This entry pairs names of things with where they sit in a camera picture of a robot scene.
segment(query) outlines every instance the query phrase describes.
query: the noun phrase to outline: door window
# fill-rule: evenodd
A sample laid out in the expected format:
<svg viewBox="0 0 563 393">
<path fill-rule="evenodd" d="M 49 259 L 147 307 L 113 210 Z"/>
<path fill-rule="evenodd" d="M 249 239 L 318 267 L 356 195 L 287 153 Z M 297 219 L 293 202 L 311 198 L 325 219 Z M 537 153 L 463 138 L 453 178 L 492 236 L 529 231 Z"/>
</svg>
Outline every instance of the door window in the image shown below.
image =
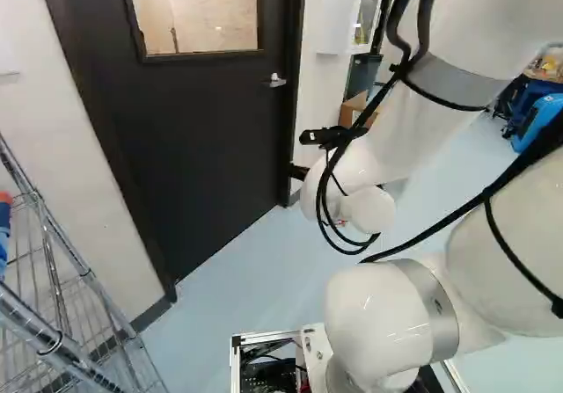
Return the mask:
<svg viewBox="0 0 563 393">
<path fill-rule="evenodd" d="M 358 19 L 354 25 L 354 43 L 363 45 L 369 43 L 371 30 L 377 12 L 377 0 L 361 0 Z"/>
<path fill-rule="evenodd" d="M 147 56 L 256 50 L 257 0 L 132 0 Z"/>
</svg>

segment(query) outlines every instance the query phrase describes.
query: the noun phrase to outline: white robotic arm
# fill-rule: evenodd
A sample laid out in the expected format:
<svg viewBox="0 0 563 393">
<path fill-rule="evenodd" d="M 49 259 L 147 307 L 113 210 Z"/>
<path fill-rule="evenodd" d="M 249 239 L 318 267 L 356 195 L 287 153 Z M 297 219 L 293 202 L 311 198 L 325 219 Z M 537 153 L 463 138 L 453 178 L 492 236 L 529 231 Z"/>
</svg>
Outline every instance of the white robotic arm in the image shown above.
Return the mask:
<svg viewBox="0 0 563 393">
<path fill-rule="evenodd" d="M 436 0 L 434 9 L 431 48 L 409 74 L 410 86 L 396 85 L 370 131 L 347 147 L 326 187 L 330 216 L 345 218 L 365 233 L 392 225 L 393 200 L 377 185 L 408 177 L 479 114 L 452 110 L 420 89 L 446 103 L 478 109 L 542 47 L 563 40 L 563 0 Z M 323 158 L 302 187 L 301 208 L 312 220 L 318 218 L 324 169 Z M 525 268 L 563 298 L 563 232 L 558 227 L 563 150 L 499 191 L 491 209 Z M 325 305 L 334 352 L 329 384 L 340 380 L 343 371 L 361 391 L 401 390 L 418 367 L 494 346 L 505 332 L 563 335 L 553 301 L 508 258 L 486 211 L 481 205 L 456 226 L 445 255 L 359 265 L 333 277 Z"/>
</svg>

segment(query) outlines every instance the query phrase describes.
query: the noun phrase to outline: white cabinet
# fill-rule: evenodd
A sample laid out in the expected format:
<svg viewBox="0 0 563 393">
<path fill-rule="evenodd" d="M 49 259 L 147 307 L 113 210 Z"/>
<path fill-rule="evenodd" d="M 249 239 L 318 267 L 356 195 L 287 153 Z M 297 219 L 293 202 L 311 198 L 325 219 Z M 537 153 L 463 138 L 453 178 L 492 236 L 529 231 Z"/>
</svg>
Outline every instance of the white cabinet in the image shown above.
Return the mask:
<svg viewBox="0 0 563 393">
<path fill-rule="evenodd" d="M 368 53 L 380 16 L 381 0 L 321 0 L 318 53 Z"/>
</svg>

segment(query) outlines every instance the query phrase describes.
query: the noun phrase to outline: metal wire rack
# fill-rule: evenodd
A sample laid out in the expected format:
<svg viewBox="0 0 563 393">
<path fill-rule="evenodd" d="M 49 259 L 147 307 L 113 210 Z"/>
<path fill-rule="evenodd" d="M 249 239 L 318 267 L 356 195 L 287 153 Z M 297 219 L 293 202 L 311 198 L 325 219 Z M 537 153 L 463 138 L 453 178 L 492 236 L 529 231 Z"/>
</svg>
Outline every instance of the metal wire rack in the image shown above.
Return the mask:
<svg viewBox="0 0 563 393">
<path fill-rule="evenodd" d="M 1 135 L 0 159 L 20 191 L 0 280 L 0 393 L 168 393 Z"/>
</svg>

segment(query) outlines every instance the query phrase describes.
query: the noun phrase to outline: blue object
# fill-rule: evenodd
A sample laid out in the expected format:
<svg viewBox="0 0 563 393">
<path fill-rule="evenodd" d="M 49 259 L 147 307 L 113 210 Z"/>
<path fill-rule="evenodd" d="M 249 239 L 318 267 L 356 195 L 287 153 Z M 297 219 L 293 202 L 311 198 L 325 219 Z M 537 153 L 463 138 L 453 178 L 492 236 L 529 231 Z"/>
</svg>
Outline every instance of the blue object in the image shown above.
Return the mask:
<svg viewBox="0 0 563 393">
<path fill-rule="evenodd" d="M 536 101 L 548 94 L 563 92 L 563 84 L 560 83 L 533 79 L 524 74 L 520 75 L 519 78 L 522 80 L 523 85 L 509 104 L 512 117 L 508 127 L 514 129 L 519 128 L 524 123 L 528 112 Z"/>
<path fill-rule="evenodd" d="M 563 109 L 563 93 L 550 94 L 537 100 L 526 114 L 511 143 L 515 152 L 523 152 L 534 141 L 540 129 Z"/>
<path fill-rule="evenodd" d="M 11 197 L 1 193 L 0 199 L 0 280 L 4 279 L 8 264 L 8 238 L 10 237 Z"/>
</svg>

